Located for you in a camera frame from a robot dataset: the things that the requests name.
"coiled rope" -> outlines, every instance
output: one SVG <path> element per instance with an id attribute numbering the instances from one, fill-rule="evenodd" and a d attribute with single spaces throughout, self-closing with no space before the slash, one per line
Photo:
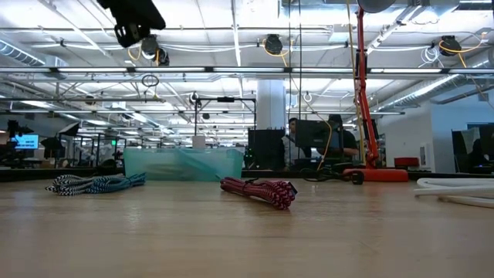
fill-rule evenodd
<path id="1" fill-rule="evenodd" d="M 61 175 L 46 187 L 46 190 L 61 196 L 74 196 L 83 193 L 99 194 L 116 192 L 144 185 L 146 173 L 130 176 L 123 175 L 81 178 L 75 175 Z"/>
<path id="2" fill-rule="evenodd" d="M 276 209 L 288 209 L 297 194 L 293 185 L 287 181 L 241 181 L 236 178 L 224 178 L 220 181 L 226 192 L 245 197 L 256 197 L 267 201 Z"/>
<path id="3" fill-rule="evenodd" d="M 435 195 L 443 201 L 494 209 L 494 178 L 421 178 L 415 196 Z"/>

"blue screen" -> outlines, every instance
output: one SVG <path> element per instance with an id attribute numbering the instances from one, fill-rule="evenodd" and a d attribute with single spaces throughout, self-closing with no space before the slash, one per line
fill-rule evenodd
<path id="1" fill-rule="evenodd" d="M 15 149 L 17 149 L 17 150 L 37 150 L 38 149 L 39 135 L 24 134 L 24 135 L 22 135 L 22 137 L 19 137 L 18 135 L 16 135 L 15 139 L 17 140 L 17 146 L 15 146 Z"/>

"red striped rope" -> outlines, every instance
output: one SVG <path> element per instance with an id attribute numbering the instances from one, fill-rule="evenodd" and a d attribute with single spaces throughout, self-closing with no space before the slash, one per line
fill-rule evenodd
<path id="1" fill-rule="evenodd" d="M 245 182 L 236 178 L 224 178 L 220 182 L 221 188 L 226 192 L 260 198 L 277 209 L 288 209 L 295 200 L 296 189 L 287 181 Z"/>

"teal plastic bin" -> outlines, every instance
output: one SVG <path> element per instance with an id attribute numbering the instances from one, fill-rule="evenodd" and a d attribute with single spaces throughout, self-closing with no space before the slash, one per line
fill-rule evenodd
<path id="1" fill-rule="evenodd" d="M 131 149 L 123 151 L 125 175 L 150 181 L 219 181 L 240 178 L 243 153 L 234 149 Z"/>

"table surface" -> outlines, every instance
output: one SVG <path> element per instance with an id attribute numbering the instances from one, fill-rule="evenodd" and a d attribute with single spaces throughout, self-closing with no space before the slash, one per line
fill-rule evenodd
<path id="1" fill-rule="evenodd" d="M 494 210 L 413 184 L 295 181 L 289 211 L 215 183 L 61 197 L 0 184 L 2 277 L 492 277 Z"/>

